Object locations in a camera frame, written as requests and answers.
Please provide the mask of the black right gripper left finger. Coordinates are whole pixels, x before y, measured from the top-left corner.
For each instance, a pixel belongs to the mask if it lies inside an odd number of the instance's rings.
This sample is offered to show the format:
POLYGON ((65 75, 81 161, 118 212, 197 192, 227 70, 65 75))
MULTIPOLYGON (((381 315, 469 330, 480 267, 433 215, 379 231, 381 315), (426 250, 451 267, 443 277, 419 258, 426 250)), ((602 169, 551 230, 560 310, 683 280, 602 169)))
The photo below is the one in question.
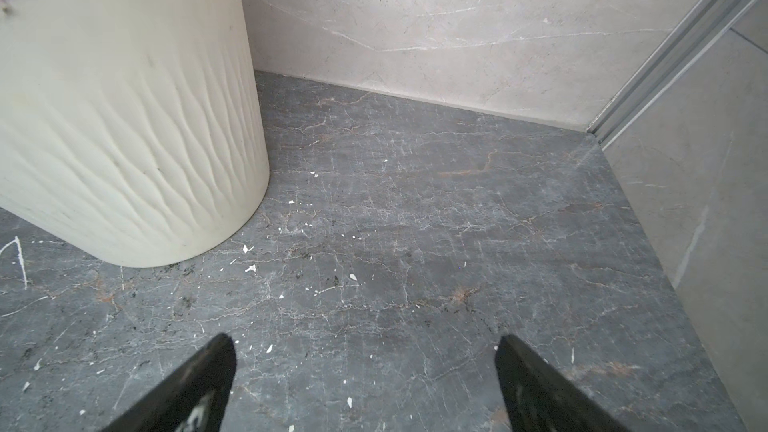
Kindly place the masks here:
POLYGON ((107 431, 218 431, 237 370, 233 339, 219 333, 107 431))

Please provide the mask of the cream ribbed waste bin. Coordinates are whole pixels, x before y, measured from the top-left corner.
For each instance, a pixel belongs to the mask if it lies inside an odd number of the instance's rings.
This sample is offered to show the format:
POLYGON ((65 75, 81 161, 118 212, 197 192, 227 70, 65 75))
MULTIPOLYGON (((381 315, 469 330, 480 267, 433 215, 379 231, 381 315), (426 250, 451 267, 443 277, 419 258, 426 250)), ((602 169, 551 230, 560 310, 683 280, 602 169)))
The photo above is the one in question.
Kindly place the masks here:
POLYGON ((1 0, 1 206, 105 262, 202 254, 270 170, 242 0, 1 0))

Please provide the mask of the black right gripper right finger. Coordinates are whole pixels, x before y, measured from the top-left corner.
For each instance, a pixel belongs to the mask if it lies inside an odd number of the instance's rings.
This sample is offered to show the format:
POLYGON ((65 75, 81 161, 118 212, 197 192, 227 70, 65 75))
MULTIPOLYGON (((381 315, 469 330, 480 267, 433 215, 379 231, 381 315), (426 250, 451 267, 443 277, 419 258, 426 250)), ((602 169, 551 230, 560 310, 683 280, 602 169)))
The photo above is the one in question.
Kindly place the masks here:
POLYGON ((515 335, 502 337, 494 363, 514 431, 625 431, 515 335))

